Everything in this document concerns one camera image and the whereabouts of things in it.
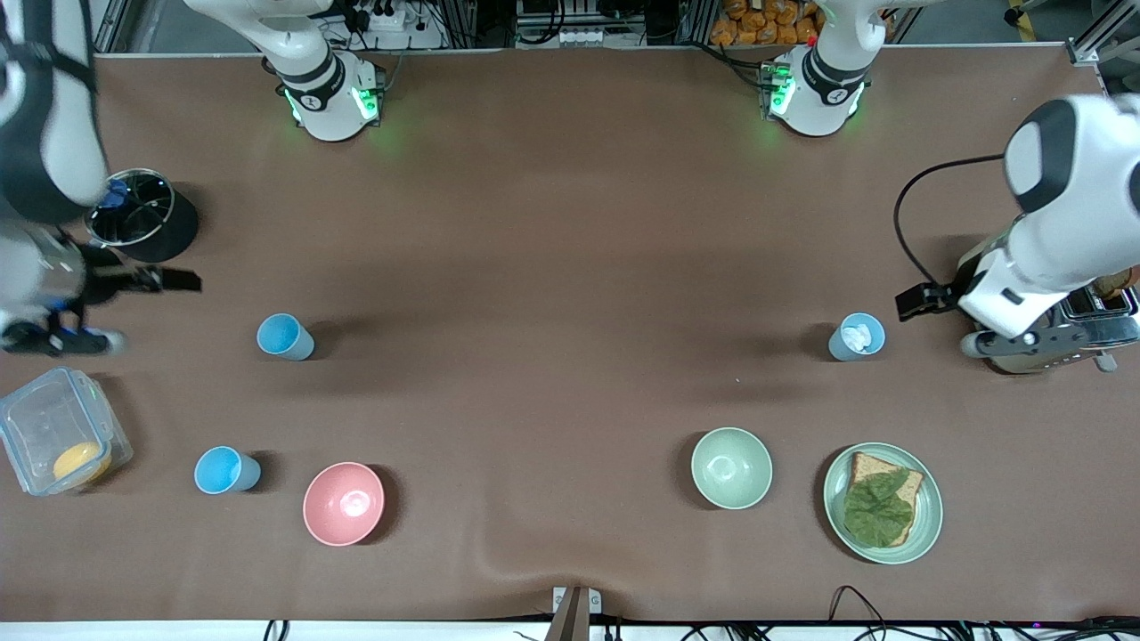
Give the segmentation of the blue cup holding tissue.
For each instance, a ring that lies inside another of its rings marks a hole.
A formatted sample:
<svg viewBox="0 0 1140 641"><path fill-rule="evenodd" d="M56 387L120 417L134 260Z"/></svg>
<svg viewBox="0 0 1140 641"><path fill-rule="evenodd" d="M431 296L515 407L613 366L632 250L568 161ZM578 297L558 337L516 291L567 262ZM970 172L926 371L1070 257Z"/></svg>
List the blue cup holding tissue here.
<svg viewBox="0 0 1140 641"><path fill-rule="evenodd" d="M876 336L876 342L871 346L870 352L852 352L846 344L842 344L842 336L840 336L842 325L855 326L860 324L866 324L873 332L873 336ZM829 352L838 362L858 362L871 356L871 354L880 352L883 349L883 344L886 344L886 331L883 331L883 325L881 325L880 320L876 316L868 315L868 313L852 313L847 317L844 317L837 328L834 328L834 333L829 339Z"/></svg>

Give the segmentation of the blue plastic cup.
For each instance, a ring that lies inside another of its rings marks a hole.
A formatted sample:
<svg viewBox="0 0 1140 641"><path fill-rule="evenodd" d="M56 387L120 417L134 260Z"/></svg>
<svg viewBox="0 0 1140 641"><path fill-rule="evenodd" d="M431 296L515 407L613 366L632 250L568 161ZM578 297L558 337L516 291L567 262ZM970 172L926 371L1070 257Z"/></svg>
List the blue plastic cup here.
<svg viewBox="0 0 1140 641"><path fill-rule="evenodd" d="M229 446L204 451L194 466L197 490L207 495L252 490L260 477L261 466L256 459Z"/></svg>
<svg viewBox="0 0 1140 641"><path fill-rule="evenodd" d="M304 362L314 354L316 342L298 317L275 313L256 328L256 348L280 360Z"/></svg>

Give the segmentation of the beige chrome toaster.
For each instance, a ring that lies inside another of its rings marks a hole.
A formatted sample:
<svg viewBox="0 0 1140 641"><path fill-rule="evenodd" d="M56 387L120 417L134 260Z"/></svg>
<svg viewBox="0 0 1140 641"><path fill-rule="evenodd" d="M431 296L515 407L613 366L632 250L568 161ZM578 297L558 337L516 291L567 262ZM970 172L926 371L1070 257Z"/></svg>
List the beige chrome toaster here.
<svg viewBox="0 0 1140 641"><path fill-rule="evenodd" d="M990 235L958 259L978 258L972 287L958 309L974 322L974 332L1018 336L1029 328L1074 325L1088 332L1078 352L1054 360L1013 356L992 364L1010 374L1060 368L1068 362L1096 360L1110 370L1112 350L1140 342L1140 292L1096 297L1094 279L1140 266L1140 214L1129 195L1099 216L1078 214L1074 198L1050 198L1035 206L1033 193L1021 194L1025 214L1004 232Z"/></svg>

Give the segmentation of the clear plastic food container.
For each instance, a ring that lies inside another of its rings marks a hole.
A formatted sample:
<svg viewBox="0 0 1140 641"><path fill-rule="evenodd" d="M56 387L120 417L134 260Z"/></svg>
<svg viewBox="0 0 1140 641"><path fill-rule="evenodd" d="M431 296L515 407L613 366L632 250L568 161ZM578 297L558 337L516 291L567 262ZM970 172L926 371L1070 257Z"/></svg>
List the clear plastic food container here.
<svg viewBox="0 0 1140 641"><path fill-rule="evenodd" d="M0 443L21 489L36 498L81 490L90 482L56 482L52 462L75 443L103 443L109 470L135 455L101 386L81 370L56 368L0 399Z"/></svg>

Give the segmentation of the brown bread slice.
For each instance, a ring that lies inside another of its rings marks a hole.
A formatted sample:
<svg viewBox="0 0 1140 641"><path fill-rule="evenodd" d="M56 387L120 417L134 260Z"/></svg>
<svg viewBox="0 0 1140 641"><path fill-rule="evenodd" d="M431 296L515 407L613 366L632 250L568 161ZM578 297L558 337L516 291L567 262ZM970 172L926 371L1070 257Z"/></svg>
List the brown bread slice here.
<svg viewBox="0 0 1140 641"><path fill-rule="evenodd" d="M883 459L876 459L876 456L868 455L866 453L856 453L854 459L852 459L850 484L858 482L860 479L866 478L868 474L876 474L876 472L891 472L897 469L907 469L907 466L899 466L899 464L889 463L888 461L883 461ZM911 532L913 524L917 522L917 494L919 494L919 490L923 487L925 474L921 474L921 472L913 469L907 469L907 482L899 488L897 494L899 494L899 498L906 500L907 504L915 509L915 519L913 519L912 524L907 525L907 529L903 532L903 535L899 536L899 539L896 539L891 547L899 547L899 545L907 539L909 532Z"/></svg>

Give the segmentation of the orange round food piece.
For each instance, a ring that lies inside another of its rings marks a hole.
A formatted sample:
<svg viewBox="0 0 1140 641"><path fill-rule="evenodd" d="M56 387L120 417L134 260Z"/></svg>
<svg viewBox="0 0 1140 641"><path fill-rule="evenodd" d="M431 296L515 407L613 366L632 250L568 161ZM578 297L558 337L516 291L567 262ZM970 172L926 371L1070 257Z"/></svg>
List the orange round food piece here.
<svg viewBox="0 0 1140 641"><path fill-rule="evenodd" d="M75 443L54 460L52 477L56 482L91 482L109 470L109 460L103 443Z"/></svg>

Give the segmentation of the pale green plate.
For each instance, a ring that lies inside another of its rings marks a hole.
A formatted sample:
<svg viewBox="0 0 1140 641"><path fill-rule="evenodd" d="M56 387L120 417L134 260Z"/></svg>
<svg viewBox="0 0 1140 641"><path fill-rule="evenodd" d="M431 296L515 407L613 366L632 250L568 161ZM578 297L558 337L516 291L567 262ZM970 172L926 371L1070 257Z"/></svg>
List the pale green plate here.
<svg viewBox="0 0 1140 641"><path fill-rule="evenodd" d="M923 474L923 482L917 487L917 524L909 527L907 539L896 545L896 547L868 547L852 538L850 534L840 524L840 511L842 511L842 498L846 495L848 482L854 479L855 456L864 454L873 459L882 459L883 462L907 466L909 470ZM870 563L913 563L919 557L930 551L940 536L943 527L943 500L940 488L933 479L933 474L925 466L925 463L903 451L891 443L860 443L850 446L847 451L834 455L826 474L821 484L821 504L826 512L832 532L837 534L842 544L850 549L855 555L863 557Z"/></svg>

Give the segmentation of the green lettuce leaf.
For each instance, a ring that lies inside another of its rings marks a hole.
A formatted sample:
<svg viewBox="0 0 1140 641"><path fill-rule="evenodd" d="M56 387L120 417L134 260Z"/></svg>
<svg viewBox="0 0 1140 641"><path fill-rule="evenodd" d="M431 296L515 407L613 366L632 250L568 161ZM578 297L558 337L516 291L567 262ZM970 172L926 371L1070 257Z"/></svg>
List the green lettuce leaf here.
<svg viewBox="0 0 1140 641"><path fill-rule="evenodd" d="M907 469L876 472L850 484L842 501L844 528L868 547L891 547L915 519L915 509L899 498Z"/></svg>

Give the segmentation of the pale green bowl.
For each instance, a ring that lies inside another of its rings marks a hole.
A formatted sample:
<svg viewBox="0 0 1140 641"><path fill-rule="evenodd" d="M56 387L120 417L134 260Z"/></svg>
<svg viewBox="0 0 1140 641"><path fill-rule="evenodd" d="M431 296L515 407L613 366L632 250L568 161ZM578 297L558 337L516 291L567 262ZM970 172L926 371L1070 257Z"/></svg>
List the pale green bowl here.
<svg viewBox="0 0 1140 641"><path fill-rule="evenodd" d="M757 506L769 494L774 478L769 448L757 435L736 425L701 435L689 469L705 500L725 510Z"/></svg>

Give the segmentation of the pink bowl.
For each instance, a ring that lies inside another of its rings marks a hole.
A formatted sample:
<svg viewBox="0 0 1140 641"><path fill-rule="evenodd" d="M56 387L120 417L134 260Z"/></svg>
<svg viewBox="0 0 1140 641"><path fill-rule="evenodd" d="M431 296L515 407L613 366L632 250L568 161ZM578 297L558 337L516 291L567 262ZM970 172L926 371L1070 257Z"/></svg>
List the pink bowl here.
<svg viewBox="0 0 1140 641"><path fill-rule="evenodd" d="M370 536L386 511L386 488L378 474L357 462L321 470L303 498L303 524L317 542L350 547Z"/></svg>

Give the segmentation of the bag of orange snacks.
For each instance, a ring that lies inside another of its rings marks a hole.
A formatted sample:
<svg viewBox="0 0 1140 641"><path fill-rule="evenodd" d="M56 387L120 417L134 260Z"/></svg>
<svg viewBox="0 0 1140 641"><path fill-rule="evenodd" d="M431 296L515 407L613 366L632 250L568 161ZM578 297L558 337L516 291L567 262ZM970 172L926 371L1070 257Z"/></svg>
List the bag of orange snacks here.
<svg viewBox="0 0 1140 641"><path fill-rule="evenodd" d="M712 47L815 44L826 13L811 0L720 0L709 29Z"/></svg>

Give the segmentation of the white power strip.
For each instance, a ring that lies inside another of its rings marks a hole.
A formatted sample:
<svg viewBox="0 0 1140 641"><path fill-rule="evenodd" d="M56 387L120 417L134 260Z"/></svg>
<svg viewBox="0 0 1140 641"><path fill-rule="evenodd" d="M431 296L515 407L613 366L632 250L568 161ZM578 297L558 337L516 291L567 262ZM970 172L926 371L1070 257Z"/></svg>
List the white power strip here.
<svg viewBox="0 0 1140 641"><path fill-rule="evenodd" d="M345 0L347 29L355 33L404 32L408 21L404 0Z"/></svg>

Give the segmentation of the aluminium frame profile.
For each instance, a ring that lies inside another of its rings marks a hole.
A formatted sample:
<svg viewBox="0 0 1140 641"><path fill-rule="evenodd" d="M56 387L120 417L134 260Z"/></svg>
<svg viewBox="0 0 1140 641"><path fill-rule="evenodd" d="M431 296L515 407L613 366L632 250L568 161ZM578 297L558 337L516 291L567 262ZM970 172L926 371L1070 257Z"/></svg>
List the aluminium frame profile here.
<svg viewBox="0 0 1140 641"><path fill-rule="evenodd" d="M1132 18L1140 21L1140 0L1106 0L1104 11L1091 21L1088 29L1067 41L1070 64L1080 68L1127 57L1127 60L1140 65L1140 32L1131 39L1119 40L1116 36L1119 29Z"/></svg>

